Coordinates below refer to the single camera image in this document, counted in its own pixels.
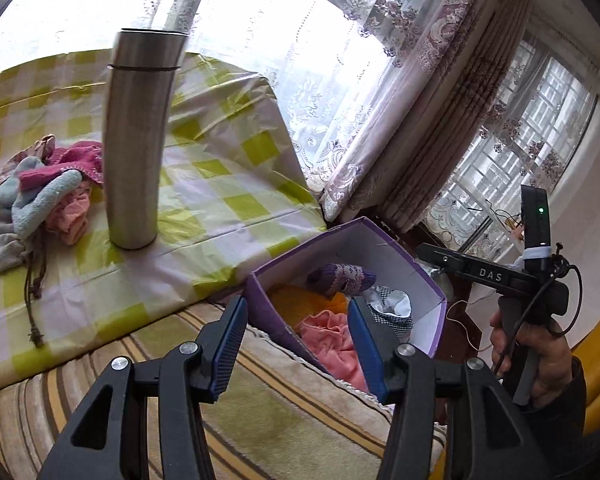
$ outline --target pink towel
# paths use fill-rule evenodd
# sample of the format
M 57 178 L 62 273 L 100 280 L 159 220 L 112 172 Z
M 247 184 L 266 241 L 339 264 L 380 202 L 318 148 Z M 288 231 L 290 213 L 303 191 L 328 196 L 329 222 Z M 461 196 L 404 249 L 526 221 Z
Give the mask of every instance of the pink towel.
M 11 176 L 11 173 L 13 173 L 13 170 L 16 169 L 17 165 L 28 156 L 36 156 L 42 162 L 48 164 L 48 159 L 53 154 L 55 148 L 56 138 L 53 135 L 48 135 L 37 140 L 26 150 L 16 153 L 4 163 L 4 166 L 0 170 L 0 184 L 7 180 Z
M 45 229 L 56 233 L 67 245 L 75 244 L 89 225 L 87 213 L 91 205 L 91 181 L 83 180 L 65 195 L 45 220 Z
M 316 316 L 305 317 L 296 331 L 332 376 L 347 381 L 363 392 L 368 391 L 346 314 L 323 310 Z
M 56 148 L 49 157 L 48 166 L 20 174 L 20 190 L 46 186 L 66 170 L 78 170 L 83 176 L 102 184 L 102 143 L 80 140 L 70 148 Z

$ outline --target light blue towel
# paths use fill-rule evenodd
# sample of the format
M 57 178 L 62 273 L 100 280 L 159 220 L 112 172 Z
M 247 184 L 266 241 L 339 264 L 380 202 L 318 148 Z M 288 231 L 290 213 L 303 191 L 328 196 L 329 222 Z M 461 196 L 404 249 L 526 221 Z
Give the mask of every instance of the light blue towel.
M 11 209 L 11 217 L 14 231 L 21 240 L 31 236 L 45 221 L 54 206 L 67 193 L 76 189 L 81 181 L 80 171 L 67 170 L 45 187 L 19 192 Z
M 42 161 L 36 156 L 27 156 L 23 158 L 8 179 L 0 184 L 0 208 L 11 209 L 13 203 L 16 201 L 16 198 L 18 197 L 18 187 L 20 186 L 19 174 L 27 170 L 44 168 L 44 166 Z M 41 189 L 41 187 L 37 188 L 35 194 L 37 195 Z

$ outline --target pile of clothes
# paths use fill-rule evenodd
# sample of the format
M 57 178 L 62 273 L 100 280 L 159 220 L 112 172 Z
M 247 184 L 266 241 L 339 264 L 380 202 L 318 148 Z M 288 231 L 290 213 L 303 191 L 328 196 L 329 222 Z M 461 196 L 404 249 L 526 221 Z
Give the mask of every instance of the pile of clothes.
M 90 140 L 61 148 L 54 136 L 46 136 L 13 155 L 0 170 L 0 272 L 27 263 L 24 298 L 36 346 L 42 345 L 42 336 L 30 302 L 40 298 L 45 233 L 75 244 L 88 227 L 91 187 L 103 182 L 102 144 Z M 41 261 L 40 275 L 33 278 L 36 260 Z
M 376 275 L 363 267 L 327 264 L 306 278 L 306 288 L 275 285 L 267 295 L 285 322 L 336 379 L 368 392 L 365 377 L 347 324 L 353 296 L 363 296 L 376 322 L 389 325 L 400 342 L 413 328 L 408 295 L 377 286 Z

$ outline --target screw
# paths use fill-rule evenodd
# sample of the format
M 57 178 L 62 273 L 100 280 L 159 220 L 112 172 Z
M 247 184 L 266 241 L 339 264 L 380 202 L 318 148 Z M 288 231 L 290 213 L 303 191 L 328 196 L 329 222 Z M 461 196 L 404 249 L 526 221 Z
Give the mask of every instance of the screw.
M 405 357 L 412 356 L 416 353 L 416 347 L 408 343 L 398 345 L 398 354 L 404 355 Z
M 471 370 L 481 370 L 484 368 L 484 361 L 478 357 L 471 357 L 467 359 L 466 365 L 471 368 Z
M 129 364 L 129 359 L 126 357 L 116 357 L 111 362 L 111 368 L 114 370 L 124 370 Z
M 196 350 L 198 350 L 198 345 L 196 345 L 193 341 L 187 341 L 186 343 L 182 343 L 180 345 L 180 353 L 184 355 L 193 354 L 193 352 Z

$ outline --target plastic tablecloth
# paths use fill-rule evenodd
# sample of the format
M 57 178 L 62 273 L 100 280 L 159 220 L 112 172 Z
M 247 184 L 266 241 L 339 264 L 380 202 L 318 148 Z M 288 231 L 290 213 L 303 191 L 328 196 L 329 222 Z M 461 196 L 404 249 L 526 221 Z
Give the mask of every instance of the plastic tablecloth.
M 45 135 L 99 140 L 109 50 L 45 57 L 0 73 L 0 168 Z M 188 54 L 176 80 L 160 174 L 158 238 L 109 241 L 104 195 L 72 247 L 51 240 L 29 341 L 26 268 L 0 274 L 0 388 L 239 284 L 325 229 L 266 79 Z

